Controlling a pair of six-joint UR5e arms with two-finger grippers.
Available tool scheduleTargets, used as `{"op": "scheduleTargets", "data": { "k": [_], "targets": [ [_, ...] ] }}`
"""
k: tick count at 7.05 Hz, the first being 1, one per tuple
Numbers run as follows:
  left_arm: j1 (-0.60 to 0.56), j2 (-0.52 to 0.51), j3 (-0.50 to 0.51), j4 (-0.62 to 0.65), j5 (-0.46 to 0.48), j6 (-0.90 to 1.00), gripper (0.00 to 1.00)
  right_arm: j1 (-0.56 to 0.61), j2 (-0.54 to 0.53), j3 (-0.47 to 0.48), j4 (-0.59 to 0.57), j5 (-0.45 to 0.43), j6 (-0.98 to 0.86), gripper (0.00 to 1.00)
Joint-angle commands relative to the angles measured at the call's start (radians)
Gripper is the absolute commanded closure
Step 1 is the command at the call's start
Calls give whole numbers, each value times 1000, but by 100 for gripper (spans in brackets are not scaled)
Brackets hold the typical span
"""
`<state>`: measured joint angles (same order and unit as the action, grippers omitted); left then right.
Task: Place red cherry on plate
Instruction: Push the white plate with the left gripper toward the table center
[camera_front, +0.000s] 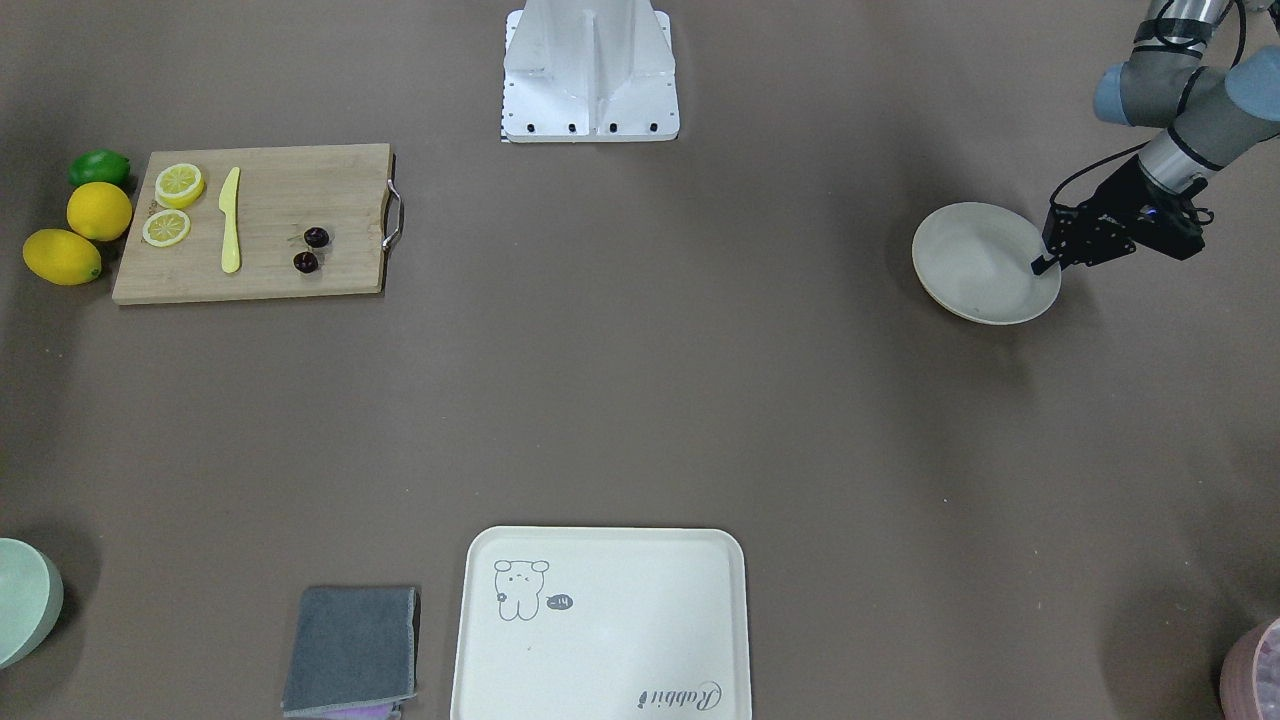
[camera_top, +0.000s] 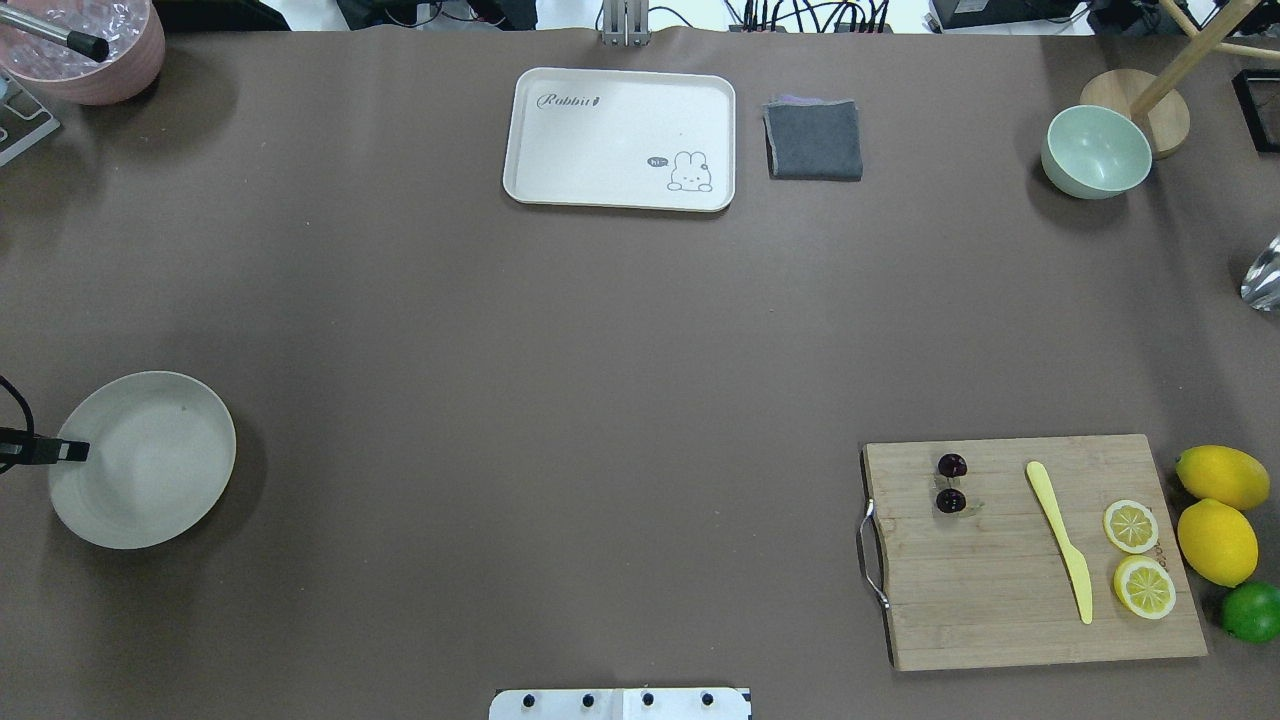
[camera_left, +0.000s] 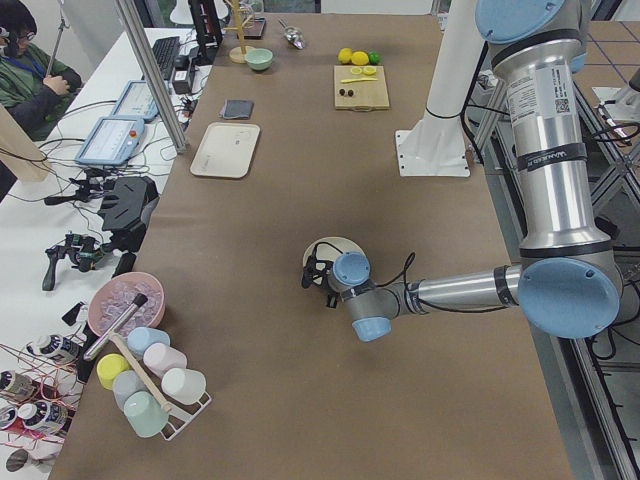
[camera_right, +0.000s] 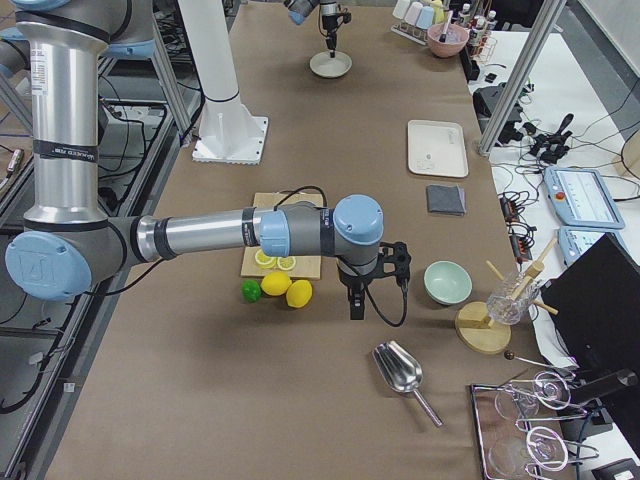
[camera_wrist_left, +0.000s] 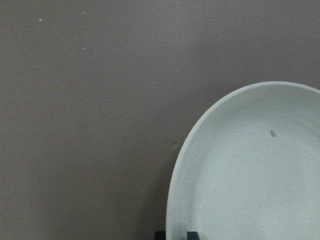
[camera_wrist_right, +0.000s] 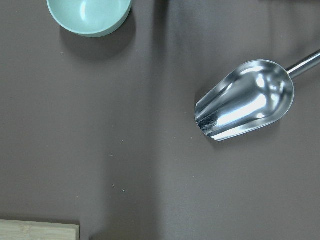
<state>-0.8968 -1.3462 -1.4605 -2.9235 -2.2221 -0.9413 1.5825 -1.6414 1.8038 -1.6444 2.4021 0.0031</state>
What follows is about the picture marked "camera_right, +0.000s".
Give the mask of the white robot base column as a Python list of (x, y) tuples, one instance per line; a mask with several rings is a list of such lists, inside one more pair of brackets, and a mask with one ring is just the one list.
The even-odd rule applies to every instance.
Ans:
[(205, 98), (193, 159), (259, 164), (268, 119), (241, 100), (223, 4), (184, 0), (179, 8)]

